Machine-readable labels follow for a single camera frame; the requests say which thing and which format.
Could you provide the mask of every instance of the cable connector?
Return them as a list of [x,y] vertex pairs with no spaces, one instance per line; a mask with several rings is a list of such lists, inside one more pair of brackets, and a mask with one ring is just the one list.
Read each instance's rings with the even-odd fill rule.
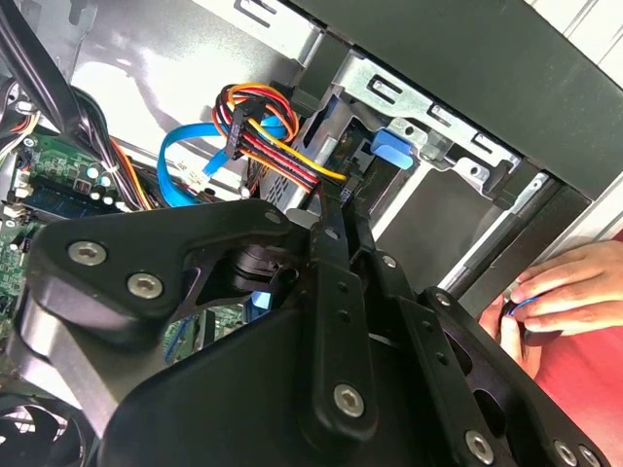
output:
[[241,156],[238,146],[244,133],[244,124],[249,119],[253,119],[258,123],[262,122],[265,111],[266,99],[263,98],[246,99],[234,108],[232,127],[230,134],[227,135],[227,145],[225,146],[225,154],[229,159],[236,160]]

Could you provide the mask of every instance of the fan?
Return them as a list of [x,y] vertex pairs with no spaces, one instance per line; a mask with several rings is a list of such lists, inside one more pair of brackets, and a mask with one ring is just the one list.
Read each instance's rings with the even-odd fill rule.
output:
[[82,413],[59,400],[0,395],[3,467],[82,467],[92,440]]

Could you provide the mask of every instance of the motherboard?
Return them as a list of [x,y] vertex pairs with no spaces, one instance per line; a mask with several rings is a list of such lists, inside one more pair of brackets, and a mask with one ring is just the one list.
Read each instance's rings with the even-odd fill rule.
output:
[[[24,282],[34,236],[51,222],[119,213],[117,191],[105,168],[58,136],[35,132],[14,150],[0,179],[0,384],[15,373],[2,354]],[[241,305],[218,306],[172,323],[164,337],[165,361],[175,363],[241,326]]]

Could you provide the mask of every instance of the blue cable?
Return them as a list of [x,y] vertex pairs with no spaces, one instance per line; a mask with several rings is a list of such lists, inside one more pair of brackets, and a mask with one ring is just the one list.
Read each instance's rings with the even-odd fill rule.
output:
[[[275,116],[270,116],[267,119],[264,119],[262,121],[262,126],[272,137],[277,139],[282,139],[287,134],[285,127]],[[165,140],[160,148],[160,153],[158,154],[158,183],[160,185],[163,198],[171,207],[192,206],[199,203],[184,191],[179,190],[171,180],[166,168],[166,149],[171,144],[186,139],[206,138],[209,136],[218,136],[219,134],[220,133],[214,124],[192,124],[176,128],[165,137]],[[203,169],[203,172],[211,177],[219,168],[225,165],[227,160],[228,158],[225,155],[225,152],[221,150],[214,155],[207,166]]]

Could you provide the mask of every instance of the orange wire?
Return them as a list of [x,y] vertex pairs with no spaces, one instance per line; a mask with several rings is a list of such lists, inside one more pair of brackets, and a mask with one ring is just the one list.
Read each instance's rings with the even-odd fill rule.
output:
[[[234,101],[234,93],[238,92],[239,90],[244,90],[245,88],[258,88],[260,90],[269,90],[270,92],[275,93],[276,95],[278,95],[279,97],[281,97],[285,102],[288,101],[288,99],[285,98],[285,96],[279,92],[278,90],[276,90],[275,88],[271,88],[270,86],[266,86],[266,85],[262,85],[260,83],[245,83],[243,85],[237,85],[237,86],[232,86],[231,88],[229,88],[229,90],[227,91],[227,100],[231,103],[231,104],[235,104]],[[296,136],[299,133],[300,130],[300,126],[299,126],[299,118],[298,116],[294,113],[294,111],[292,111],[292,108],[289,107],[288,110],[292,113],[292,116],[294,117],[294,128],[293,128],[293,132],[294,135]]]
[[11,129],[11,133],[17,133],[19,131],[22,131],[23,129],[25,129],[28,124],[30,123],[30,117],[26,117],[23,122],[21,122],[20,124],[15,125],[12,129]]
[[250,153],[250,152],[246,151],[245,149],[241,149],[240,152],[243,153],[248,158],[253,159],[256,162],[259,162],[261,165],[264,165],[264,166],[268,167],[269,169],[274,170],[276,173],[278,173],[279,175],[284,176],[285,178],[287,178],[291,182],[296,183],[299,187],[301,187],[307,193],[309,193],[311,191],[310,187],[308,187],[307,185],[301,183],[301,181],[297,180],[293,175],[290,175],[288,172],[286,172],[285,170],[277,167],[273,163],[265,161],[264,159],[260,158],[259,156],[254,155],[253,153]]
[[[234,96],[234,102],[236,104],[239,104],[241,102],[244,102],[246,99],[248,99],[248,97],[246,95],[235,95]],[[283,140],[283,142],[285,143],[290,143],[294,140],[294,138],[296,138],[297,133],[299,132],[298,129],[298,124],[299,124],[299,119],[294,119],[296,122],[296,128],[293,128],[292,125],[285,119],[285,117],[283,116],[283,114],[281,112],[279,112],[274,106],[273,104],[267,104],[266,108],[269,109],[271,112],[273,112],[273,114],[279,119],[279,121],[283,124],[283,126],[285,126],[285,129],[288,130],[288,137],[286,139]]]
[[128,156],[126,156],[126,153],[124,153],[124,151],[121,149],[119,144],[117,144],[117,141],[115,141],[114,139],[110,138],[110,143],[113,145],[113,149],[117,153],[117,156],[119,156],[119,159],[126,166],[126,169],[128,170],[129,176],[131,177],[132,181],[134,182],[134,185],[136,185],[136,188],[137,188],[137,191],[138,191],[138,195],[140,196],[140,200],[144,204],[145,209],[151,211],[152,210],[152,205],[149,202],[149,200],[147,199],[147,197],[145,196],[145,193],[143,192],[143,187],[141,187],[140,182],[138,181],[138,177],[136,176],[136,172],[134,171],[134,167],[132,166],[131,162],[129,161]]

